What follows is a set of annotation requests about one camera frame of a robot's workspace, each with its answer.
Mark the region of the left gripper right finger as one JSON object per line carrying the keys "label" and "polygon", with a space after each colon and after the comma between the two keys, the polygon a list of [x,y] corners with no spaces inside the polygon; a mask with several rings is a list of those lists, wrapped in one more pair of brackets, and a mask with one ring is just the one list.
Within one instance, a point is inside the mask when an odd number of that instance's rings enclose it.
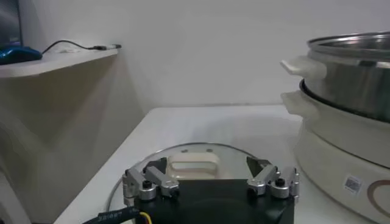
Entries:
{"label": "left gripper right finger", "polygon": [[248,189],[256,197],[270,194],[277,199],[299,198],[300,175],[295,167],[280,170],[266,159],[247,157],[252,178],[247,180]]}

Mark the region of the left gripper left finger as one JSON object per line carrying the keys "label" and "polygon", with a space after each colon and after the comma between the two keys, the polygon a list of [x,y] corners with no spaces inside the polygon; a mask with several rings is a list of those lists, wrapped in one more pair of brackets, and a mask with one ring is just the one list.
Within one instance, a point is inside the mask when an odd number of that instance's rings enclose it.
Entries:
{"label": "left gripper left finger", "polygon": [[163,197],[177,198],[179,182],[167,175],[168,159],[160,158],[150,161],[142,170],[136,167],[127,169],[122,176],[124,201],[137,198],[141,201],[152,201],[160,194]]}

